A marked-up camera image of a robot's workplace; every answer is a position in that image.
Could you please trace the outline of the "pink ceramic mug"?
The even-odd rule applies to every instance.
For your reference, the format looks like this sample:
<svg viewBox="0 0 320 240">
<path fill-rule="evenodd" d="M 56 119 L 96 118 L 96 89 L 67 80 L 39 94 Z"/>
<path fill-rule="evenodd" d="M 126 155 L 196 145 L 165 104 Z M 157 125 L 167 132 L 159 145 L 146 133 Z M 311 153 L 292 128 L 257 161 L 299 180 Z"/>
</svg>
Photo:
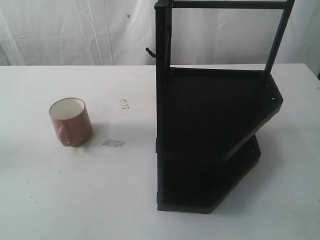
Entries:
<svg viewBox="0 0 320 240">
<path fill-rule="evenodd" d="M 56 136 L 65 147 L 76 147 L 87 142 L 93 127 L 85 102 L 77 97 L 67 97 L 56 101 L 49 108 Z"/>
</svg>

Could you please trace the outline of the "black metal hook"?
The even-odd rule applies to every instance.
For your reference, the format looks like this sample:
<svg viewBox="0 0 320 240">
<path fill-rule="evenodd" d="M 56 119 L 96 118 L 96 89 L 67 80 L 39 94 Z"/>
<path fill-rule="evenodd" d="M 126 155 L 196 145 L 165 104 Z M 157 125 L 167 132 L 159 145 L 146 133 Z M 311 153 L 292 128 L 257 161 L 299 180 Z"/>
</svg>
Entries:
<svg viewBox="0 0 320 240">
<path fill-rule="evenodd" d="M 156 58 L 157 55 L 155 53 L 153 53 L 148 47 L 145 48 L 145 50 L 147 51 L 147 53 L 152 57 L 152 58 Z"/>
</svg>

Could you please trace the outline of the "black two-tier shelf rack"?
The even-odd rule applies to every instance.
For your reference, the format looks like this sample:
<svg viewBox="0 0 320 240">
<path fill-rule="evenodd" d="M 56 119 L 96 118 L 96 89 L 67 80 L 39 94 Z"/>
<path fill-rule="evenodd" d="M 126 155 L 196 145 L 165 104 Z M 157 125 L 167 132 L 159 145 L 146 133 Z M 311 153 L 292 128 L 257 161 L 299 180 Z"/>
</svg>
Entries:
<svg viewBox="0 0 320 240">
<path fill-rule="evenodd" d="M 258 163 L 256 138 L 282 106 L 271 75 L 294 2 L 155 3 L 157 210 L 210 214 Z M 264 70 L 171 66 L 173 9 L 282 10 Z"/>
</svg>

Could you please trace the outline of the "clear tape piece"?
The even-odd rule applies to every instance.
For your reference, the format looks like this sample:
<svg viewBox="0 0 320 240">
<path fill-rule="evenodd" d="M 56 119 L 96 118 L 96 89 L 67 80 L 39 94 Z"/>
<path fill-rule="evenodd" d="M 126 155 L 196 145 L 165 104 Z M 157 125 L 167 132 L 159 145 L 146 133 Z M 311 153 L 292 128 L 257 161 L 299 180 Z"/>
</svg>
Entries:
<svg viewBox="0 0 320 240">
<path fill-rule="evenodd" d="M 113 140 L 113 139 L 108 139 L 102 143 L 103 146 L 108 146 L 108 147 L 113 147 L 113 148 L 122 147 L 124 144 L 125 144 L 125 142 L 117 141 L 117 140 Z"/>
</svg>

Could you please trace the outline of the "white backdrop cloth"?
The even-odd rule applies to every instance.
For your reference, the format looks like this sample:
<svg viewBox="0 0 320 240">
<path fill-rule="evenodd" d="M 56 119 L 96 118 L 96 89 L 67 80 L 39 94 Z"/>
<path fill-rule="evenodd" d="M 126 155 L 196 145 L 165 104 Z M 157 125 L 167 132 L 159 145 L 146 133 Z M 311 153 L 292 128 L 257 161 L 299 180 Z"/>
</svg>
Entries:
<svg viewBox="0 0 320 240">
<path fill-rule="evenodd" d="M 3 0 L 0 63 L 27 65 L 153 65 L 153 0 Z M 174 65 L 263 64 L 281 10 L 172 11 Z"/>
</svg>

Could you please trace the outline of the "torn tape residue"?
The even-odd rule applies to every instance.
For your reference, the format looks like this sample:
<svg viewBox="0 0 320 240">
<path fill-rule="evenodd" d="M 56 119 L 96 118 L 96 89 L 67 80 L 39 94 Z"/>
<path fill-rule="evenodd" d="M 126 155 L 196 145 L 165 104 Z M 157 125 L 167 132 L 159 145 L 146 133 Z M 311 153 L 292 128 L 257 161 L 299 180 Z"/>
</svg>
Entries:
<svg viewBox="0 0 320 240">
<path fill-rule="evenodd" d="M 120 106 L 122 109 L 129 109 L 130 105 L 126 99 L 120 99 Z"/>
</svg>

